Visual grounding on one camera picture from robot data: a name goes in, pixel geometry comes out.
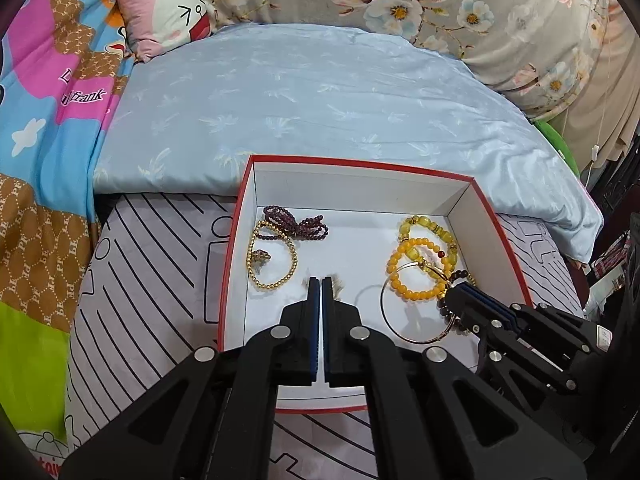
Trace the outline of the green plastic object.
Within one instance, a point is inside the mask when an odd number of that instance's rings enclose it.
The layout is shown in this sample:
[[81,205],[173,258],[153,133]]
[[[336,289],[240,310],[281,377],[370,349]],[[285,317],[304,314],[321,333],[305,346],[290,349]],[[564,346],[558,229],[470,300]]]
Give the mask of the green plastic object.
[[576,176],[580,176],[580,171],[577,166],[577,162],[570,148],[566,144],[564,138],[552,127],[548,122],[543,120],[536,120],[533,125],[539,130],[544,138],[552,145],[552,148],[558,152],[559,156],[564,160],[567,166],[570,167],[572,173]]

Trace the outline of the pink rabbit pillow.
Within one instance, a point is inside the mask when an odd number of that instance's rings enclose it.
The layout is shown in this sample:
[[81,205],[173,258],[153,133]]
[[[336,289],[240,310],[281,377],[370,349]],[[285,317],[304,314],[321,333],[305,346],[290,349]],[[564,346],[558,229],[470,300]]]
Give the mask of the pink rabbit pillow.
[[130,48],[149,62],[175,48],[207,38],[216,29],[213,0],[116,0]]

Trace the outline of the light blue quilt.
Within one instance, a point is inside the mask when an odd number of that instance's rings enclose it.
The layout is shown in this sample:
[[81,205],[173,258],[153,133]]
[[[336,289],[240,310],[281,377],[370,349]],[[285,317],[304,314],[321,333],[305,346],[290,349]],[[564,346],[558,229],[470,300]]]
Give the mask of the light blue quilt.
[[100,194],[233,195],[253,155],[466,174],[585,262],[603,217],[552,145],[461,62],[395,36],[241,25],[134,66],[92,180]]

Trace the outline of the grey floral duvet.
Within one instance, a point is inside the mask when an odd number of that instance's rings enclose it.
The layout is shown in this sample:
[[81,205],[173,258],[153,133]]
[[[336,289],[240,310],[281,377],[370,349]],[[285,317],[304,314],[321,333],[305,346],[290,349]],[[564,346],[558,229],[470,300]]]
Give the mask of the grey floral duvet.
[[533,120],[570,106],[602,50],[612,0],[214,0],[237,22],[395,35],[457,58]]

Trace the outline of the beige hanging curtain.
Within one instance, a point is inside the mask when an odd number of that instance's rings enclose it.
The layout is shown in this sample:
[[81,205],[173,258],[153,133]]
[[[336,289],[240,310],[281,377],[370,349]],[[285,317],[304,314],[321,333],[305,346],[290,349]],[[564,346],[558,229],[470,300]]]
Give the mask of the beige hanging curtain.
[[573,104],[551,121],[579,173],[598,174],[629,152],[639,122],[639,35],[617,0],[597,62]]

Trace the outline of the gold bangle dark beads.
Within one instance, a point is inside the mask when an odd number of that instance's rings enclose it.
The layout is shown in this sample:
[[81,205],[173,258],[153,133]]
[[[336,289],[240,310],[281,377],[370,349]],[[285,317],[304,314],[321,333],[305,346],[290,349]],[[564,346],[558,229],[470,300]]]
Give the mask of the gold bangle dark beads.
[[[413,290],[401,281],[401,273],[416,268],[426,278],[424,289]],[[473,275],[465,269],[454,270],[447,276],[426,261],[410,261],[388,266],[378,304],[382,320],[399,340],[415,346],[427,346],[443,340],[451,332],[468,332],[446,306],[445,295],[455,284],[475,286]]]

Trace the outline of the colourful monkey cartoon blanket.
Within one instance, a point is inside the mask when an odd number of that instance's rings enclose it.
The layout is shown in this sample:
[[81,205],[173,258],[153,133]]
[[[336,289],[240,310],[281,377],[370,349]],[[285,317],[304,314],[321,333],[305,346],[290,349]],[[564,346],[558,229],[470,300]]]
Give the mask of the colourful monkey cartoon blanket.
[[93,171],[132,69],[115,0],[8,0],[1,38],[1,474],[70,452],[68,345],[100,224]]

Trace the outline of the red cardboard box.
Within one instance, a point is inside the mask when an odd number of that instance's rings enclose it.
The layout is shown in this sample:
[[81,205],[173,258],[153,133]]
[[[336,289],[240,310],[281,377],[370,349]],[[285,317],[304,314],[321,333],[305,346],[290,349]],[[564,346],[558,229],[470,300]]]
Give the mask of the red cardboard box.
[[[255,240],[267,206],[299,219],[321,217],[318,242]],[[310,278],[333,278],[338,298],[362,322],[412,350],[382,320],[378,297],[405,218],[421,216],[457,242],[458,267],[503,304],[529,304],[524,274],[498,219],[474,179],[451,172],[336,158],[254,156],[239,190],[220,294],[218,344],[230,350],[273,326],[288,304],[303,300]],[[451,332],[442,345],[474,367],[477,340]]]

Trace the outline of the grey striped bed sheet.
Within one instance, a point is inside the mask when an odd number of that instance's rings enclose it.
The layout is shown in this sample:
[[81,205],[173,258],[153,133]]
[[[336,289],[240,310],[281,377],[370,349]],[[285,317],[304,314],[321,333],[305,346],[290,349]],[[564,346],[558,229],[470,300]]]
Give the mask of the grey striped bed sheet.
[[[70,452],[201,346],[215,347],[235,198],[99,195],[100,241],[70,332],[65,429]],[[582,314],[546,226],[498,214],[534,304]],[[368,414],[278,415],[269,479],[377,479]]]

